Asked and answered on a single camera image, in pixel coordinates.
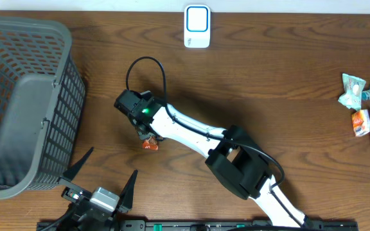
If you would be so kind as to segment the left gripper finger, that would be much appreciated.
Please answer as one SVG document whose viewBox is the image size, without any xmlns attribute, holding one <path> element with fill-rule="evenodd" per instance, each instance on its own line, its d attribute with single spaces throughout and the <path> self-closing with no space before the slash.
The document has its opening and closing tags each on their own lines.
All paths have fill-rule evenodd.
<svg viewBox="0 0 370 231">
<path fill-rule="evenodd" d="M 127 184 L 124 186 L 118 202 L 117 210 L 121 213 L 127 213 L 132 209 L 134 199 L 134 186 L 136 183 L 138 170 L 134 170 Z"/>
<path fill-rule="evenodd" d="M 78 174 L 79 170 L 81 170 L 82 166 L 85 164 L 93 151 L 94 148 L 91 147 L 89 151 L 78 162 L 73 164 L 67 171 L 63 172 L 62 179 L 71 182 Z"/>
</svg>

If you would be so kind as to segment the red Top candy bar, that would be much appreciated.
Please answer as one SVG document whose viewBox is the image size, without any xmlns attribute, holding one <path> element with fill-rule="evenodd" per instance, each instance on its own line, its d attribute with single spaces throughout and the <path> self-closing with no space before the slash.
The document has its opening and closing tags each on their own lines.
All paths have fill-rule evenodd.
<svg viewBox="0 0 370 231">
<path fill-rule="evenodd" d="M 142 148 L 157 151 L 159 149 L 159 142 L 155 137 L 146 138 L 143 140 Z"/>
</svg>

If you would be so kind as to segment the light blue snack pouch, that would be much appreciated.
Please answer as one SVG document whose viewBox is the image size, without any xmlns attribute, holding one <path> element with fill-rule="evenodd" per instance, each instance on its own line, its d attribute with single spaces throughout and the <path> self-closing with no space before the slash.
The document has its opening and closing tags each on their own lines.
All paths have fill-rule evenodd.
<svg viewBox="0 0 370 231">
<path fill-rule="evenodd" d="M 338 102 L 347 107 L 359 111 L 362 107 L 362 91 L 366 81 L 346 73 L 342 74 L 344 93 L 339 97 Z"/>
</svg>

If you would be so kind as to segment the orange small carton box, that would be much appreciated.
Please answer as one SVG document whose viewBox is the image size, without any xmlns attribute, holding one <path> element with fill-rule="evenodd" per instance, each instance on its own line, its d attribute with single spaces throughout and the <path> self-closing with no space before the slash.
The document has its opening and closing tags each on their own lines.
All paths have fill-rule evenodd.
<svg viewBox="0 0 370 231">
<path fill-rule="evenodd" d="M 356 137 L 370 132 L 370 117 L 367 109 L 359 110 L 351 116 L 353 131 Z"/>
</svg>

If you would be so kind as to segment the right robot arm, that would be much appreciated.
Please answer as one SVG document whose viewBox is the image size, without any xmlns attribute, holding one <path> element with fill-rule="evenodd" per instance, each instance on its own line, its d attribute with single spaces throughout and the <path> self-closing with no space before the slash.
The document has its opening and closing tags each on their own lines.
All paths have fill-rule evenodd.
<svg viewBox="0 0 370 231">
<path fill-rule="evenodd" d="M 266 154 L 240 127 L 208 126 L 155 99 L 134 97 L 128 118 L 137 129 L 175 140 L 205 158 L 216 179 L 235 196 L 253 200 L 274 226 L 305 228 L 306 215 L 279 188 L 270 165 L 281 165 Z"/>
</svg>

